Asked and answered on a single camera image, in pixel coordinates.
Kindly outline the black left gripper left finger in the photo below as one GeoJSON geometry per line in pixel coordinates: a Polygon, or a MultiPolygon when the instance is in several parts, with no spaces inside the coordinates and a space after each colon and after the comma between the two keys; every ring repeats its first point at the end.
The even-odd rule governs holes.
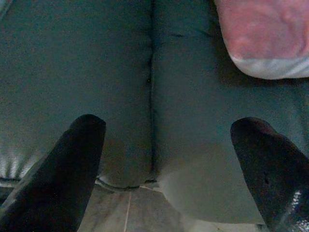
{"type": "Polygon", "coordinates": [[[106,122],[75,119],[0,207],[3,232],[75,232],[98,175],[106,122]]]}

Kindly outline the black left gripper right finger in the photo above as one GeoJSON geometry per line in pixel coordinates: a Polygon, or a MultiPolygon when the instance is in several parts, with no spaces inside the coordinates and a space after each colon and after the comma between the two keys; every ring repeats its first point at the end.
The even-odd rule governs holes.
{"type": "Polygon", "coordinates": [[[264,120],[246,117],[230,129],[246,185],[271,232],[309,230],[309,159],[264,120]]]}

